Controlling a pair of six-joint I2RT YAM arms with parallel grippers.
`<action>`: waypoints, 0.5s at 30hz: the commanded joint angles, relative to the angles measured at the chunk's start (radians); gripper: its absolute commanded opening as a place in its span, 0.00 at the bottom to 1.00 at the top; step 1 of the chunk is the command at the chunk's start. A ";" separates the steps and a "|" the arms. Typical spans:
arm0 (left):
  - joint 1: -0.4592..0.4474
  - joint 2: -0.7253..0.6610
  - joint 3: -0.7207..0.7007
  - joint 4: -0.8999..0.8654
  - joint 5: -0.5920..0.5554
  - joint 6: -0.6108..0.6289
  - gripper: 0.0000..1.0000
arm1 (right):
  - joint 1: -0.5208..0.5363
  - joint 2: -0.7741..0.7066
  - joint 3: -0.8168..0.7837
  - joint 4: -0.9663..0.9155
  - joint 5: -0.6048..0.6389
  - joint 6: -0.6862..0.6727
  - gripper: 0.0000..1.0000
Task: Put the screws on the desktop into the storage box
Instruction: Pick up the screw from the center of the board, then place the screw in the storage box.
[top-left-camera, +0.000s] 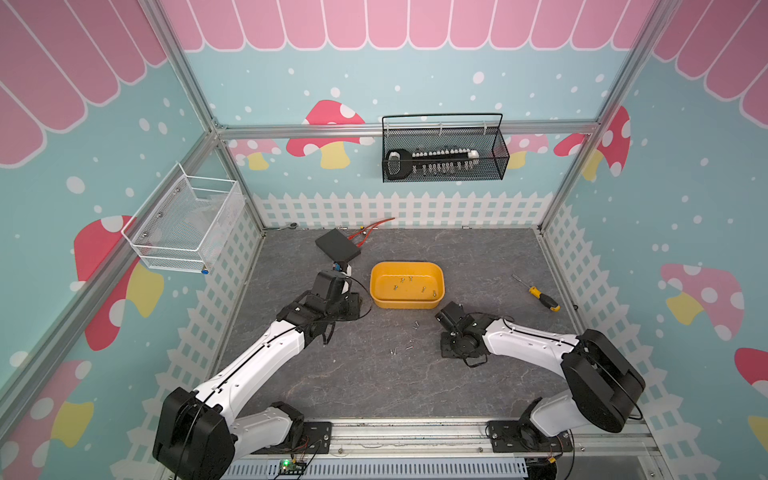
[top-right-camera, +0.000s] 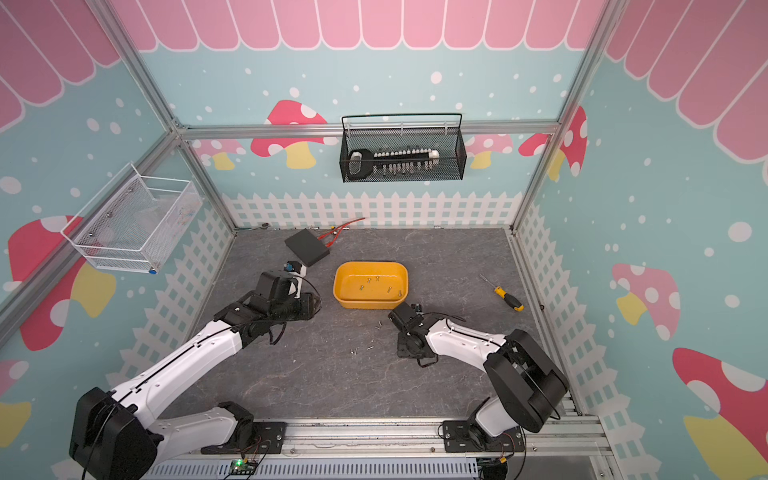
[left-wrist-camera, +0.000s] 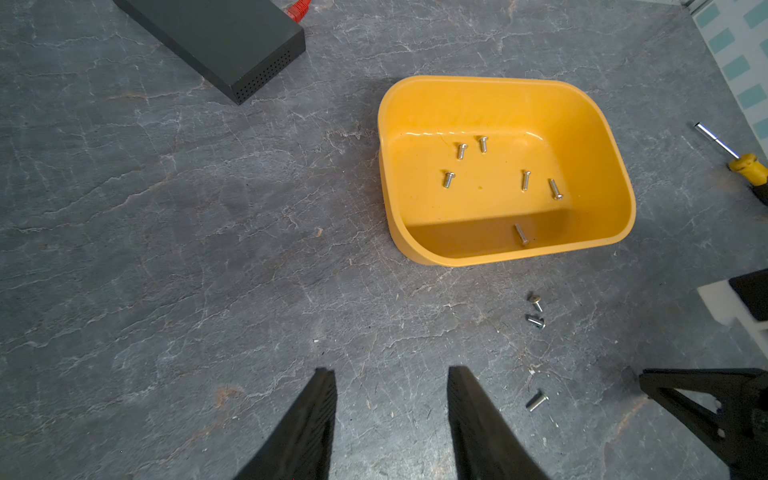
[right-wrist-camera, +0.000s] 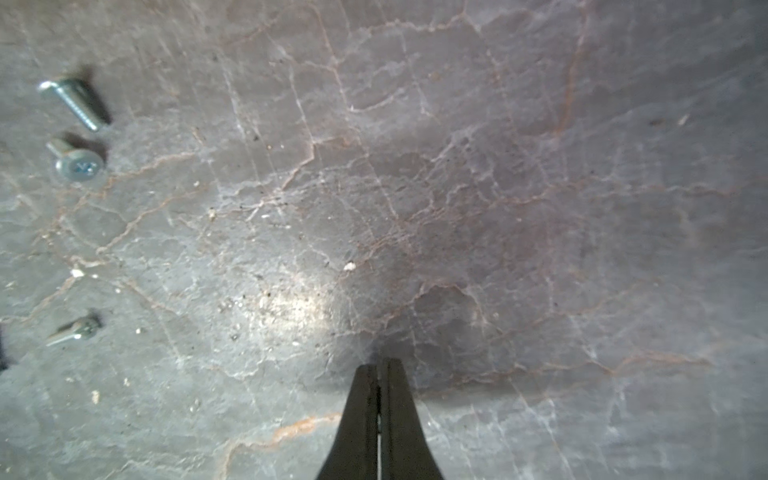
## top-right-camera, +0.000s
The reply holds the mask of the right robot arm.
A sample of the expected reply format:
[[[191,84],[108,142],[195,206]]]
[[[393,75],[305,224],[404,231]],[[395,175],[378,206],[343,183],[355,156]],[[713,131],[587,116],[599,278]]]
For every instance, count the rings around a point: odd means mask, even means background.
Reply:
[[[481,332],[454,316],[424,312],[418,304],[403,303],[388,318],[398,330],[398,357],[414,359],[422,368],[453,358],[479,369],[493,387],[494,394],[468,419],[440,425],[446,452],[524,452],[528,433],[561,418],[558,406],[569,382],[526,331]]]

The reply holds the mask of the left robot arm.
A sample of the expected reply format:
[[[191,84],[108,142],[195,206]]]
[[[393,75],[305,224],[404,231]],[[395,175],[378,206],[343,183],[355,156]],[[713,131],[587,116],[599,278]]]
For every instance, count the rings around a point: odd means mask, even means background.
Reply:
[[[295,272],[266,271],[255,289],[219,312],[164,359],[109,391],[91,389],[78,400],[69,455],[83,477],[139,479],[153,466],[189,451],[212,448],[241,456],[268,441],[253,415],[234,402],[193,415],[162,419],[190,386],[262,336],[276,344],[294,321],[322,308],[315,286]]]

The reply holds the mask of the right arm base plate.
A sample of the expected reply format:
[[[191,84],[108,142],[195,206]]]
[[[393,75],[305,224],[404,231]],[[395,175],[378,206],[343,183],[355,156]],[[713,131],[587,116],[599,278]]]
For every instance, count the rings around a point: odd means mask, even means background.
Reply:
[[[525,450],[520,427],[492,436],[474,421],[445,420],[438,427],[437,433],[447,453],[490,452],[507,456]]]

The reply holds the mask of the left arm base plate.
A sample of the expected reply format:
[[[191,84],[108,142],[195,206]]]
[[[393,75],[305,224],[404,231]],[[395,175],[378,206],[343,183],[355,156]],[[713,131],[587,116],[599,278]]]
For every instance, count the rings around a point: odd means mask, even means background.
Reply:
[[[286,422],[250,422],[238,425],[232,437],[221,445],[203,447],[203,455],[280,454],[286,437]]]

